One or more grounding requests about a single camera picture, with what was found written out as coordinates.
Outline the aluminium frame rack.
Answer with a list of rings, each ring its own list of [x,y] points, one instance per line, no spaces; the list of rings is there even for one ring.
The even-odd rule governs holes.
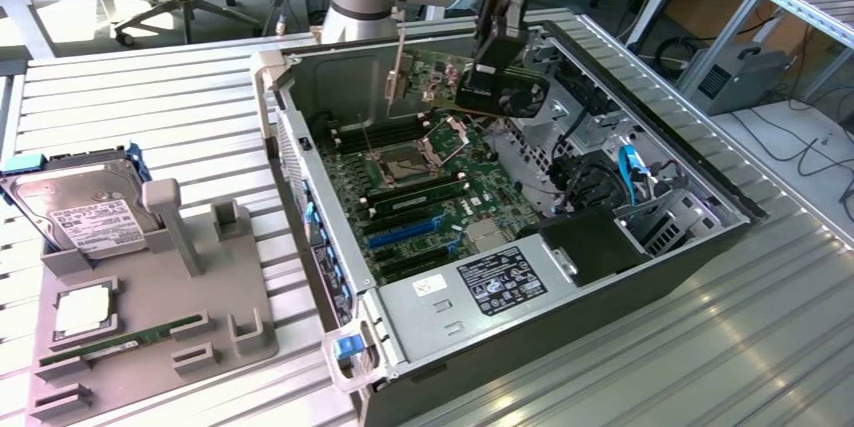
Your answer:
[[[741,24],[751,17],[751,12],[761,0],[743,0],[724,25],[707,53],[699,57],[699,62],[689,67],[683,79],[677,83],[677,90],[684,96],[692,95],[701,80],[711,72],[715,59],[721,49],[735,39]],[[845,50],[824,69],[813,83],[804,91],[805,98],[815,93],[821,84],[829,79],[843,63],[854,59],[854,0],[765,0],[785,14],[791,14],[815,30],[840,43]]]

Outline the green motherboard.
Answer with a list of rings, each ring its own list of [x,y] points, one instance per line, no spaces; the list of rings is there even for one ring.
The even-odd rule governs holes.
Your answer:
[[[420,150],[418,140],[448,116],[464,123],[469,145],[442,167],[430,167],[430,174],[394,187],[386,186],[377,165],[380,151],[401,144],[412,144]],[[497,152],[482,127],[466,118],[442,114],[412,122],[394,121],[384,126],[368,127],[368,133],[372,155],[366,152],[361,129],[342,131],[336,128],[328,128],[318,154],[368,271],[378,284],[389,284],[480,253],[465,236],[465,228],[473,222],[493,218],[498,227],[513,234],[514,240],[521,228],[538,220],[538,213],[524,197],[516,179],[497,161]],[[386,216],[369,216],[368,207],[376,200],[462,182],[469,186],[456,198]],[[366,248],[368,237],[421,222],[436,222],[437,230],[382,247]],[[380,274],[380,265],[437,247],[448,248],[444,258],[392,275]]]

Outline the silver power supply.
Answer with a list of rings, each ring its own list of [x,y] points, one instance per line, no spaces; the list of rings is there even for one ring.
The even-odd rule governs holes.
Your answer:
[[[574,265],[528,236],[378,288],[408,369],[484,343],[580,297]]]

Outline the black green graphics card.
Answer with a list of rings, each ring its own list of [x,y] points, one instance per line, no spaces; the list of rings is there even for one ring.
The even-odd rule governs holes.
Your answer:
[[[544,77],[522,68],[493,68],[448,53],[410,47],[397,27],[396,51],[385,82],[389,103],[405,95],[437,109],[492,117],[532,118],[549,91]]]

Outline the CPU socket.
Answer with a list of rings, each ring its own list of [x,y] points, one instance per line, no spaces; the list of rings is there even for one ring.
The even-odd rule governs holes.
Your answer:
[[[378,153],[377,165],[382,182],[390,187],[432,173],[428,161],[412,144],[384,148]]]

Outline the green RAM stick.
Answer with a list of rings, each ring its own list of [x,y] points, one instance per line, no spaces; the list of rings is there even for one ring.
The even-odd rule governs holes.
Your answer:
[[[382,200],[376,200],[368,207],[369,216],[386,216],[402,212],[406,209],[418,208],[424,205],[456,198],[465,193],[468,186],[469,184],[466,182],[461,184],[448,184],[422,189],[417,192],[394,195]]]
[[[157,343],[170,336],[169,332],[172,329],[188,326],[193,322],[201,320],[202,316],[200,314],[193,314],[141,331],[122,334],[111,339],[99,340],[90,345],[73,347],[39,358],[37,366],[51,366],[75,357],[79,357],[83,361],[94,360],[141,346]]]

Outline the black plastic drive cover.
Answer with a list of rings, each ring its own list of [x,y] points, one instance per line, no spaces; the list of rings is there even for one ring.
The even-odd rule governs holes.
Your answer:
[[[651,260],[631,238],[611,209],[587,207],[554,216],[534,227],[550,250],[564,254],[576,286],[639,266]]]

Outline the grey parts rack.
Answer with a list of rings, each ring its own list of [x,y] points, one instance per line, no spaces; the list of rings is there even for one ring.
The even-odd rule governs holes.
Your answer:
[[[26,427],[66,427],[95,415],[272,357],[278,350],[246,208],[233,200],[182,217],[172,179],[142,186],[142,204],[170,219],[141,250],[87,260],[77,250],[42,255]],[[58,297],[110,289],[95,330],[54,331]],[[162,341],[106,357],[38,367],[38,359],[200,314]]]

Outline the long black expansion slot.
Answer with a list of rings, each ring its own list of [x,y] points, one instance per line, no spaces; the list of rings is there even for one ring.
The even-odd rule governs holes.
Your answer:
[[[401,260],[388,262],[378,266],[378,272],[381,275],[392,275],[394,272],[408,270],[418,265],[433,261],[434,259],[444,258],[448,254],[446,247],[437,247],[414,254]]]

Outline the silver chipset heatsink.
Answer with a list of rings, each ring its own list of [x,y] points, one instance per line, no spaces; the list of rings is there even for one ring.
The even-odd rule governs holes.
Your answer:
[[[486,251],[513,240],[513,234],[506,233],[493,218],[481,219],[465,228],[465,236],[478,252]]]

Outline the blue expansion slot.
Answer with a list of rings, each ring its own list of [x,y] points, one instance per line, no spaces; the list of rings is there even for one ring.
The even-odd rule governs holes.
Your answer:
[[[392,232],[368,237],[365,246],[368,249],[374,249],[396,242],[404,241],[412,237],[429,234],[434,232],[437,228],[438,224],[436,222],[421,222],[401,227]]]

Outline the blue disk caddy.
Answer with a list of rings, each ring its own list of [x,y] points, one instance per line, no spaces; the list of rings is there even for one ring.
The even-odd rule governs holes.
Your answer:
[[[18,154],[10,157],[0,168],[0,177],[87,166],[111,160],[127,160],[143,182],[152,180],[142,158],[142,149],[134,142],[126,142],[113,148],[57,154],[45,157],[41,153]]]

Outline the silver hard disk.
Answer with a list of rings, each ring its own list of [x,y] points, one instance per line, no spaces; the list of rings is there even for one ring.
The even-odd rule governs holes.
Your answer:
[[[111,160],[0,177],[0,195],[51,250],[98,260],[141,249],[161,228],[141,204],[143,183],[127,160]]]

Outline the silver socket cover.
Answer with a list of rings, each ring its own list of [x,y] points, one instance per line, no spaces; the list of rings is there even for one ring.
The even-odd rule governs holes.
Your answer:
[[[418,143],[428,165],[438,169],[469,145],[468,129],[460,120],[448,116],[426,132]]]

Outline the blue side panel latch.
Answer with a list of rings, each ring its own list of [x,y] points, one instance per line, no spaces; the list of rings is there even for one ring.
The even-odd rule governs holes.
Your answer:
[[[353,334],[334,340],[332,351],[338,361],[349,359],[365,349],[365,343],[360,334]]]

